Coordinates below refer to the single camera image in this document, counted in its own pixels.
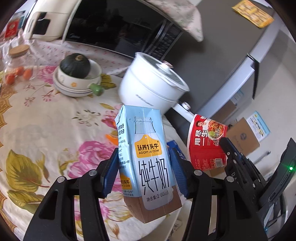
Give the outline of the orange peel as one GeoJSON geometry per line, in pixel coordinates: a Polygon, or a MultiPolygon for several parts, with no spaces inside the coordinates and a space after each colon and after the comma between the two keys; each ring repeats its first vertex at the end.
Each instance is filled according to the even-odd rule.
{"type": "Polygon", "coordinates": [[[118,145],[118,132],[116,130],[106,134],[105,137],[115,146],[118,145]]]}

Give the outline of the floral tablecloth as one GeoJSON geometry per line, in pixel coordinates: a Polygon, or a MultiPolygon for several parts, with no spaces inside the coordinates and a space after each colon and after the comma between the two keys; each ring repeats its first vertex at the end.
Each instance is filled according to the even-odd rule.
{"type": "Polygon", "coordinates": [[[109,158],[116,147],[117,90],[131,63],[99,48],[27,40],[40,66],[30,81],[1,88],[1,216],[22,240],[41,200],[59,176],[77,178],[109,158]],[[68,54],[81,53],[103,69],[101,96],[67,97],[53,72],[68,54]]]}

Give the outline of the cardboard box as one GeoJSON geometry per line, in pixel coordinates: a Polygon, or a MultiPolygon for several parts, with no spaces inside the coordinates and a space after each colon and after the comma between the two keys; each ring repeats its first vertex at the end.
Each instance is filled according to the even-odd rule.
{"type": "Polygon", "coordinates": [[[244,156],[248,156],[260,146],[259,141],[245,118],[242,118],[234,126],[229,128],[226,137],[229,138],[236,149],[244,156]]]}
{"type": "Polygon", "coordinates": [[[210,177],[219,178],[219,179],[224,179],[226,177],[224,166],[205,171],[205,173],[208,174],[210,177]]]}

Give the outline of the lower cardboard box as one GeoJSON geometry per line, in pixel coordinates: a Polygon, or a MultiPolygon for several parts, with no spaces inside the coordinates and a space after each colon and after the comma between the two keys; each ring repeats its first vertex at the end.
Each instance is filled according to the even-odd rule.
{"type": "Polygon", "coordinates": [[[224,166],[205,171],[205,173],[208,174],[210,177],[219,178],[219,179],[224,179],[226,177],[224,166]]]}

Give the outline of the upper cardboard box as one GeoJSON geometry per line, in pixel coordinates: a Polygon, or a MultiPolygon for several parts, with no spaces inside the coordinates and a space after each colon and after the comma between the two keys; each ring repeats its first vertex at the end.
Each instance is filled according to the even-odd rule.
{"type": "Polygon", "coordinates": [[[229,128],[226,137],[229,138],[236,149],[244,156],[248,156],[260,146],[259,141],[245,118],[242,118],[234,126],[229,128]]]}

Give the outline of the floral cloth microwave cover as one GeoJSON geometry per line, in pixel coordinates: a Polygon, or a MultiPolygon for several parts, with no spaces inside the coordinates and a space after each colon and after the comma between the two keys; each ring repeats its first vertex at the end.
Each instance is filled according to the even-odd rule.
{"type": "Polygon", "coordinates": [[[147,1],[166,15],[179,27],[189,33],[196,41],[204,39],[201,14],[197,7],[187,0],[151,0],[147,1]]]}

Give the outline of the blue cracker box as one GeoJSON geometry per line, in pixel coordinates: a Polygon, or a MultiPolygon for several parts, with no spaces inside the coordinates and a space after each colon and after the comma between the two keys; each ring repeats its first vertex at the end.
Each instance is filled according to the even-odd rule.
{"type": "Polygon", "coordinates": [[[182,152],[182,150],[180,149],[180,147],[178,146],[177,142],[175,140],[169,141],[166,143],[168,150],[175,148],[179,154],[179,156],[185,160],[186,156],[184,155],[184,153],[182,152]]]}

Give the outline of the red instant noodle cup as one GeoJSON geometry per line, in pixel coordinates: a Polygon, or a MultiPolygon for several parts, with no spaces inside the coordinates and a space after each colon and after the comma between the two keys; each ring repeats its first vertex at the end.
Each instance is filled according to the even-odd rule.
{"type": "Polygon", "coordinates": [[[226,125],[205,116],[194,115],[189,127],[187,148],[189,160],[195,169],[208,171],[226,165],[226,154],[219,145],[226,133],[226,125]]]}

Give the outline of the white air fryer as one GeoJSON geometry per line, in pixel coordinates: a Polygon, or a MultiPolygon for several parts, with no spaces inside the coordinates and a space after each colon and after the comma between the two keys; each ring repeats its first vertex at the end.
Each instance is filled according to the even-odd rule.
{"type": "Polygon", "coordinates": [[[29,11],[23,38],[46,42],[59,39],[63,36],[73,11],[80,3],[78,0],[36,1],[29,11]]]}

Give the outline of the blue white appliance box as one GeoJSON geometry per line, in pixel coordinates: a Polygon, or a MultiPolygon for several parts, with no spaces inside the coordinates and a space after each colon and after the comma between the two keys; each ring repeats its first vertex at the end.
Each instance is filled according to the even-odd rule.
{"type": "Polygon", "coordinates": [[[248,117],[246,121],[252,129],[258,142],[263,141],[270,134],[268,126],[257,111],[255,111],[250,117],[248,117]]]}

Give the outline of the dark green squash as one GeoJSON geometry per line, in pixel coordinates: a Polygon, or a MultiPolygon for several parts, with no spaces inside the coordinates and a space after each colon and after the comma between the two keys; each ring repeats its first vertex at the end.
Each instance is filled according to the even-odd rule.
{"type": "Polygon", "coordinates": [[[60,63],[60,69],[68,76],[85,78],[90,72],[90,61],[79,53],[73,53],[65,57],[60,63]]]}

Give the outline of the light blue milk carton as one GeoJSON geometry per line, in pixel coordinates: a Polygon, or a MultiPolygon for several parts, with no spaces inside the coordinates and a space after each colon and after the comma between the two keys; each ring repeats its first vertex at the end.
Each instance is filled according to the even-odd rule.
{"type": "Polygon", "coordinates": [[[123,105],[115,123],[121,188],[131,214],[148,223],[181,208],[161,112],[123,105]]]}

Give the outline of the black microwave oven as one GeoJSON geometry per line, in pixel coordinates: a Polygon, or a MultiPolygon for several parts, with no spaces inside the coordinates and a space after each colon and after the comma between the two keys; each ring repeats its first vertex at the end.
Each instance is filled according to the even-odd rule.
{"type": "Polygon", "coordinates": [[[81,1],[64,39],[128,57],[137,52],[163,60],[182,30],[140,1],[81,1]]]}

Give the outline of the glass jug wooden lid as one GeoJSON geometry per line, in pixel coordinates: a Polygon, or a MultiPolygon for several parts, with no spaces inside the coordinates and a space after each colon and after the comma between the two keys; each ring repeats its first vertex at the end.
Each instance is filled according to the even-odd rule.
{"type": "Polygon", "coordinates": [[[3,82],[13,85],[16,81],[29,81],[37,76],[39,63],[31,53],[29,45],[18,45],[8,51],[5,62],[3,82]]]}

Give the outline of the yellow paper on fridge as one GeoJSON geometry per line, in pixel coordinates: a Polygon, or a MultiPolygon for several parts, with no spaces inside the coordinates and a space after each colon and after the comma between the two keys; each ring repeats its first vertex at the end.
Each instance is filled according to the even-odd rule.
{"type": "Polygon", "coordinates": [[[261,29],[265,28],[274,21],[272,16],[258,8],[251,1],[240,1],[233,6],[232,9],[261,29]]]}

